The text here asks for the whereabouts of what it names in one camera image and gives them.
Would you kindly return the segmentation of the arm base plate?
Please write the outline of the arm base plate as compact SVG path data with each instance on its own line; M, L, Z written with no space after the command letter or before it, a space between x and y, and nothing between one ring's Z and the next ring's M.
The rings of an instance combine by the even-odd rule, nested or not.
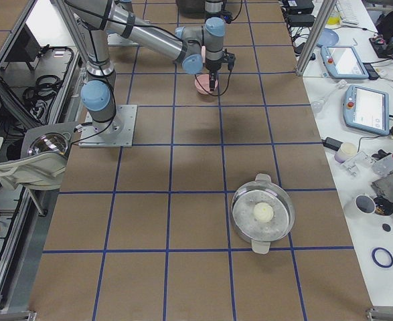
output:
M95 126L84 126L78 145L82 148L106 148L106 147L132 147L135 122L137 118L137 105L116 105L116 116L112 124L104 131L108 122Z

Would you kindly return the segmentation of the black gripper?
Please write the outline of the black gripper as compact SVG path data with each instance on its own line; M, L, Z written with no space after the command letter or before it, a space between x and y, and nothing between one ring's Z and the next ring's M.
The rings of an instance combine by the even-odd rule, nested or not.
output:
M216 73L221 69L222 64L227 65L227 69L232 71L235 64L235 54L228 52L227 49L212 51L206 48L205 66L209 70L209 90L213 92L216 89Z

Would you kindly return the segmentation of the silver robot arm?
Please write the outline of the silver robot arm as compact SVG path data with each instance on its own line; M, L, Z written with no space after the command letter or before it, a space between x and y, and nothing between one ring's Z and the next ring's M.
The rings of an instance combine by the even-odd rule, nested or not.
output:
M224 47L226 22L220 17L221 4L206 1L208 18L204 24L178 27L171 33L137 17L126 1L66 1L76 16L76 24L88 56L88 81L81 89L81 100L91 120L77 142L80 146L130 147L134 142L137 106L117 104L114 95L115 60L119 51L111 49L110 35L130 43L123 49L136 54L139 48L169 58L193 75L200 89L215 96L218 72L223 65L232 71L236 56Z

